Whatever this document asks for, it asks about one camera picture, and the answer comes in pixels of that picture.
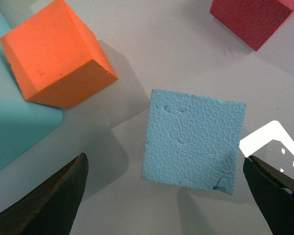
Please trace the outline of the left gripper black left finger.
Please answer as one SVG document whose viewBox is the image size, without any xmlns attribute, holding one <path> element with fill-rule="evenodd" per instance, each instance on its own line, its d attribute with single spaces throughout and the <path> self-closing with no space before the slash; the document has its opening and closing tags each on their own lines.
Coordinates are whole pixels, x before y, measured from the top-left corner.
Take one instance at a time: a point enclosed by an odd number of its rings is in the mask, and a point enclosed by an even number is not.
<svg viewBox="0 0 294 235">
<path fill-rule="evenodd" d="M 89 163 L 85 153 L 0 213 L 0 235 L 68 235 L 82 200 Z"/>
</svg>

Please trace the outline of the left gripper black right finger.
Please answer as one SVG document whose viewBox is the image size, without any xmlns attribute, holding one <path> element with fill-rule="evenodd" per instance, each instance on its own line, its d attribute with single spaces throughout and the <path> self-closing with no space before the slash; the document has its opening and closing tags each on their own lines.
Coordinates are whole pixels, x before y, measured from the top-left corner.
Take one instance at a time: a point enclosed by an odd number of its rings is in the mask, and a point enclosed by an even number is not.
<svg viewBox="0 0 294 235">
<path fill-rule="evenodd" d="M 294 179 L 256 156 L 243 172 L 252 196 L 274 235 L 294 235 Z"/>
</svg>

